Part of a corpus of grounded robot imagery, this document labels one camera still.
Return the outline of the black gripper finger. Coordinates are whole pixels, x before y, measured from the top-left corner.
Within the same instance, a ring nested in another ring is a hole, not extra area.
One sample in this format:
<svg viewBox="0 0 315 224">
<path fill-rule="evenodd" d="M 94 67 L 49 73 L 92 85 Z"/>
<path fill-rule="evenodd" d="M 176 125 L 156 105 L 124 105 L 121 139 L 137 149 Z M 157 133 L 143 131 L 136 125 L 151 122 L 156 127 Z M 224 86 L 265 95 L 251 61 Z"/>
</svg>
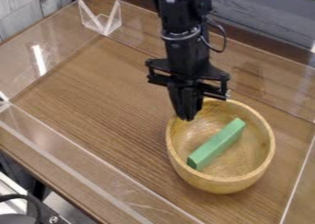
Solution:
<svg viewBox="0 0 315 224">
<path fill-rule="evenodd" d="M 187 89 L 187 120 L 192 121 L 203 104 L 203 93 L 196 88 Z"/>
<path fill-rule="evenodd" d="M 187 120 L 188 116 L 187 116 L 185 105 L 184 105 L 185 88 L 181 88 L 180 86 L 175 84 L 168 84 L 167 90 L 168 90 L 168 96 L 171 99 L 175 113 L 183 120 Z"/>
</svg>

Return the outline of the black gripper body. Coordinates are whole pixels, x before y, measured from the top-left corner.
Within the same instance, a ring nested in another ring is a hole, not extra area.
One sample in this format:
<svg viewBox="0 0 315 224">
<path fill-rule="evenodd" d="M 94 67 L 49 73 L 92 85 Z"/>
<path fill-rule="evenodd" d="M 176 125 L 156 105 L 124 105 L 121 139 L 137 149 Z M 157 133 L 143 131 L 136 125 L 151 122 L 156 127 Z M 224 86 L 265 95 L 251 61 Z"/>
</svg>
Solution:
<svg viewBox="0 0 315 224">
<path fill-rule="evenodd" d="M 209 62 L 208 36 L 164 38 L 165 58 L 148 59 L 148 82 L 164 87 L 189 88 L 200 96 L 228 98 L 229 74 Z"/>
</svg>

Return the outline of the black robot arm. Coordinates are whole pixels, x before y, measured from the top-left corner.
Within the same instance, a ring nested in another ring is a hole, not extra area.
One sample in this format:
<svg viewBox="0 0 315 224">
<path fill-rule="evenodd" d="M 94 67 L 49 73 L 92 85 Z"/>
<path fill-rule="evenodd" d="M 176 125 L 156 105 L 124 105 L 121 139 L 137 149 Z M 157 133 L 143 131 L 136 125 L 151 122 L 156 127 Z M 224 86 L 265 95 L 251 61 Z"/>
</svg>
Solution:
<svg viewBox="0 0 315 224">
<path fill-rule="evenodd" d="M 149 59 L 148 82 L 167 87 L 177 116 L 191 121 L 201 109 L 205 97 L 228 98 L 229 74 L 209 62 L 207 18 L 212 0 L 153 0 L 161 20 L 165 58 Z"/>
</svg>

